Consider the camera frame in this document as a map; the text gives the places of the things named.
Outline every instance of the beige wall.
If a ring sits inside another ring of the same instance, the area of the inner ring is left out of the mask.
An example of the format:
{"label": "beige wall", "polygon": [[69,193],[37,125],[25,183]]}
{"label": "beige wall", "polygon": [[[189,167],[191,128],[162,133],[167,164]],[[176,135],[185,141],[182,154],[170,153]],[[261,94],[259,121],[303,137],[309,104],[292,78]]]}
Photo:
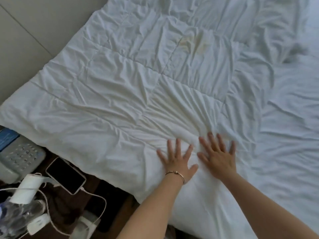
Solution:
{"label": "beige wall", "polygon": [[107,0],[0,0],[0,104],[67,44]]}

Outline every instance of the white paper roll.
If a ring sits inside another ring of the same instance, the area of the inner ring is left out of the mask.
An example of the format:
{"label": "white paper roll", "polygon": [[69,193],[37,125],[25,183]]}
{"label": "white paper roll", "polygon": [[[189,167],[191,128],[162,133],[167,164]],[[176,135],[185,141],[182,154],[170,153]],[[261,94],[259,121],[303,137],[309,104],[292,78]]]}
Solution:
{"label": "white paper roll", "polygon": [[29,204],[35,193],[40,188],[44,177],[36,174],[28,174],[22,180],[18,189],[16,189],[15,193],[10,199],[11,203],[14,204]]}

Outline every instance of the hand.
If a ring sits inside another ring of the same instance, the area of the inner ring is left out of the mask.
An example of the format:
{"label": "hand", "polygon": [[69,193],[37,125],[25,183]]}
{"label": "hand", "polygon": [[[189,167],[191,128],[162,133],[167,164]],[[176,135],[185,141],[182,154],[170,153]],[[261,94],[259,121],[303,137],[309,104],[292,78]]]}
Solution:
{"label": "hand", "polygon": [[226,151],[225,144],[217,134],[218,144],[214,139],[213,133],[208,133],[210,144],[203,137],[199,137],[199,142],[205,148],[208,157],[203,153],[197,153],[198,158],[207,166],[210,173],[217,179],[223,180],[231,173],[236,172],[235,152],[236,145],[232,141],[229,152]]}
{"label": "hand", "polygon": [[165,171],[177,171],[179,172],[185,179],[185,184],[193,177],[198,169],[198,165],[193,165],[190,169],[187,166],[190,155],[193,151],[193,145],[189,145],[184,156],[181,155],[181,140],[179,138],[176,139],[175,152],[172,148],[171,140],[167,140],[167,154],[168,159],[162,154],[161,150],[158,149],[157,155],[161,159]]}

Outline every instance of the water bottle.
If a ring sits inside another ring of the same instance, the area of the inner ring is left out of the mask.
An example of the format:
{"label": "water bottle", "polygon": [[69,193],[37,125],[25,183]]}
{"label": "water bottle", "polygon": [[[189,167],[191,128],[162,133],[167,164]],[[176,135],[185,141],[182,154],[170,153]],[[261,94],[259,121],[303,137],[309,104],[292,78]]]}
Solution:
{"label": "water bottle", "polygon": [[11,203],[9,199],[0,204],[0,239],[14,239],[26,233],[26,226],[46,209],[42,200],[19,205]]}

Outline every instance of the forearm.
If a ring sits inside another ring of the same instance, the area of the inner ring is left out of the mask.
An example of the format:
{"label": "forearm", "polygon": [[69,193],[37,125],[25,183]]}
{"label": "forearm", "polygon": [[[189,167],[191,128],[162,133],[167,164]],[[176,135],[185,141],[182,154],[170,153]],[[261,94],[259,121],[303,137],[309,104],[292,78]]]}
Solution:
{"label": "forearm", "polygon": [[319,239],[308,226],[276,204],[237,173],[222,180],[259,239]]}
{"label": "forearm", "polygon": [[180,176],[166,175],[134,212],[117,239],[163,239],[174,201],[182,185]]}

